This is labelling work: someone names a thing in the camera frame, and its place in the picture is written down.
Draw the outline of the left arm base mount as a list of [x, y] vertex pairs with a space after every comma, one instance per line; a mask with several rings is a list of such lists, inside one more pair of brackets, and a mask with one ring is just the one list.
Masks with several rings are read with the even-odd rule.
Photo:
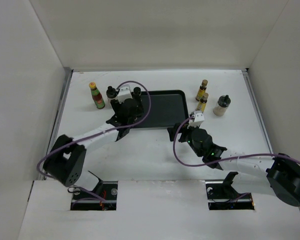
[[78, 181], [68, 187], [72, 211], [115, 211], [119, 183], [103, 181], [90, 171], [84, 171]]

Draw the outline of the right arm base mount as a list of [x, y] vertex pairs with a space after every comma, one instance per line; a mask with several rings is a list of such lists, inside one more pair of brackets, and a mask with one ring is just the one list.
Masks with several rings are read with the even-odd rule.
[[224, 180], [205, 182], [208, 208], [210, 211], [254, 210], [251, 193], [239, 193], [233, 188], [238, 172], [232, 171]]

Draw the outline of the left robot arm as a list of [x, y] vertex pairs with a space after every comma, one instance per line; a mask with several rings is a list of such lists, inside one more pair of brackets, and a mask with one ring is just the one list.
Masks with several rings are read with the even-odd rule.
[[133, 96], [122, 103], [111, 100], [114, 115], [100, 127], [77, 137], [63, 134], [56, 140], [46, 156], [43, 170], [65, 187], [84, 188], [90, 199], [102, 195], [101, 180], [92, 172], [84, 170], [86, 154], [125, 137], [137, 120], [144, 114], [142, 99]]

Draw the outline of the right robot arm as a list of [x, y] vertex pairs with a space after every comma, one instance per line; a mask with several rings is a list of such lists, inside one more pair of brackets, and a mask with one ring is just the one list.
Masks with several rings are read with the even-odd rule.
[[178, 162], [190, 168], [209, 167], [228, 171], [217, 193], [233, 202], [249, 194], [277, 197], [287, 205], [300, 207], [300, 161], [286, 154], [254, 153], [242, 155], [213, 142], [206, 130], [190, 123], [176, 123], [167, 129], [173, 143], [187, 143], [200, 164]]

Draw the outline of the small spice jar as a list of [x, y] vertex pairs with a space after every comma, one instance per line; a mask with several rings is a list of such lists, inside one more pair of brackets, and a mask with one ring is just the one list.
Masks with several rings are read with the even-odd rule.
[[141, 96], [141, 88], [140, 87], [135, 87], [133, 89], [133, 96], [134, 97], [140, 97]]

